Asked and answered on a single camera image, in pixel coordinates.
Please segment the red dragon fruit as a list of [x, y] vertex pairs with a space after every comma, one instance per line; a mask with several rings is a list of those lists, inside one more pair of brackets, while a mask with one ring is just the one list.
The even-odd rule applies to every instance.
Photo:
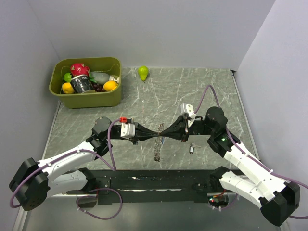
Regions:
[[74, 63], [70, 67], [71, 74], [73, 77], [86, 75], [89, 76], [90, 69], [84, 63]]

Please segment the black tag key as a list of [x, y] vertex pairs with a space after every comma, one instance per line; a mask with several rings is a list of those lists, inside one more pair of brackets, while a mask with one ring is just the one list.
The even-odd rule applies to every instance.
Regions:
[[200, 146], [200, 145], [197, 145], [197, 144], [195, 144], [195, 143], [192, 143], [192, 144], [190, 145], [190, 147], [189, 147], [189, 153], [190, 153], [190, 154], [194, 154], [195, 148], [201, 148], [201, 146]]

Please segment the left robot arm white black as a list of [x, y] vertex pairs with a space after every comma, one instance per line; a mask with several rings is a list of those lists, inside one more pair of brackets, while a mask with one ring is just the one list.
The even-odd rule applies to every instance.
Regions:
[[90, 193], [95, 189], [95, 178], [80, 165], [100, 159], [115, 171], [112, 139], [137, 144], [159, 134], [133, 119], [121, 117], [112, 122], [107, 117], [100, 117], [95, 121], [91, 135], [76, 147], [47, 159], [23, 161], [9, 184], [13, 193], [9, 205], [30, 211], [59, 193], [72, 190]]

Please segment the olive green plastic bin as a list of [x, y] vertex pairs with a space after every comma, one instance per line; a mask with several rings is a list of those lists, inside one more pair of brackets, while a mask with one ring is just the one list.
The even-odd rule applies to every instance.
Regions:
[[[70, 67], [74, 63], [83, 63], [90, 68], [90, 71], [103, 72], [117, 76], [119, 79], [117, 88], [113, 91], [105, 92], [63, 94], [63, 76], [65, 73], [70, 71]], [[115, 57], [85, 57], [64, 59], [57, 63], [53, 69], [49, 90], [50, 93], [56, 96], [64, 106], [70, 109], [116, 106], [122, 99], [121, 74], [121, 62]]]

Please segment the yellow lemon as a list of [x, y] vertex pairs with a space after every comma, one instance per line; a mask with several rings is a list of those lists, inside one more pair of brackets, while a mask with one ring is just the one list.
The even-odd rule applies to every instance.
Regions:
[[62, 92], [64, 94], [73, 94], [75, 93], [74, 88], [69, 82], [66, 82], [62, 85]]

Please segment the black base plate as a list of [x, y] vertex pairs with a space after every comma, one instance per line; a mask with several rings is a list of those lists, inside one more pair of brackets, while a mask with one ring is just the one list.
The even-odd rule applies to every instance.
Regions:
[[93, 170], [93, 184], [68, 195], [96, 195], [99, 205], [117, 203], [186, 202], [207, 203], [208, 196], [224, 190], [215, 170]]

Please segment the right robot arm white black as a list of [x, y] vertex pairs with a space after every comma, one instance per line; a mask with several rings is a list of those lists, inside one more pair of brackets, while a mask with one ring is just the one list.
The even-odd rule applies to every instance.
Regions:
[[243, 175], [220, 167], [213, 172], [211, 188], [232, 191], [256, 205], [273, 225], [282, 225], [299, 207], [300, 187], [293, 181], [273, 173], [254, 157], [245, 145], [227, 129], [227, 118], [220, 107], [210, 107], [200, 119], [190, 104], [184, 104], [182, 114], [160, 134], [182, 142], [190, 135], [209, 135], [209, 147], [235, 165]]

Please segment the dark red grapes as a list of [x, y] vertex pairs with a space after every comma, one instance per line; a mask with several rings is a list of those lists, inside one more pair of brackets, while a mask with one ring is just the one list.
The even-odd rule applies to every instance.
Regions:
[[103, 88], [103, 85], [99, 84], [99, 83], [94, 83], [92, 82], [92, 85], [95, 89], [96, 92], [104, 92], [104, 88]]

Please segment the metal disc with key rings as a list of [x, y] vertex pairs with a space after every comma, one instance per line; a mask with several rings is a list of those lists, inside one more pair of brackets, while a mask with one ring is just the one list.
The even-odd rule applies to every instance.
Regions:
[[[158, 126], [158, 133], [161, 133], [164, 130], [164, 123], [160, 124]], [[156, 162], [160, 162], [160, 150], [161, 150], [161, 146], [162, 146], [162, 140], [164, 137], [162, 136], [158, 136], [155, 139], [155, 145], [154, 145], [154, 155], [153, 155], [153, 159]]]

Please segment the clear plastic bottle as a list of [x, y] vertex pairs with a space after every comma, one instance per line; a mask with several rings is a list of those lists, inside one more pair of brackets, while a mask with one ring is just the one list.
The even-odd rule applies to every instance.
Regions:
[[104, 72], [91, 72], [91, 80], [101, 85], [105, 84], [108, 81], [115, 81], [116, 83], [120, 82], [120, 78], [118, 76], [109, 75]]

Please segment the green lime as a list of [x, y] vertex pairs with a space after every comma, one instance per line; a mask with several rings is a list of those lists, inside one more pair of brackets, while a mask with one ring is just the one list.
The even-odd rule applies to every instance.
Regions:
[[72, 80], [72, 78], [73, 78], [73, 76], [72, 76], [71, 73], [65, 73], [64, 76], [63, 76], [63, 80], [65, 82], [68, 82], [68, 83]]

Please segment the orange fruit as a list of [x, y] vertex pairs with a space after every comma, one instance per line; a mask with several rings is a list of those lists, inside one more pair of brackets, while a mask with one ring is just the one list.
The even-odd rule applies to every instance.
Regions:
[[103, 85], [103, 89], [105, 91], [113, 91], [118, 87], [118, 83], [116, 81], [110, 80], [107, 81], [104, 85]]

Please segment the green pear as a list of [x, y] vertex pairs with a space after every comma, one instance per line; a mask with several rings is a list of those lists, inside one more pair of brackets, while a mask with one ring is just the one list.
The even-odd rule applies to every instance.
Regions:
[[138, 68], [138, 75], [140, 77], [140, 79], [145, 82], [148, 75], [149, 75], [149, 69], [146, 66], [141, 66]]

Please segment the black printed can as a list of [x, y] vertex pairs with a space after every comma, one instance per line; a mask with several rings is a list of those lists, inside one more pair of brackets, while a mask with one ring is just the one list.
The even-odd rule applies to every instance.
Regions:
[[79, 75], [71, 79], [70, 81], [75, 93], [95, 93], [95, 89], [89, 80], [87, 75]]

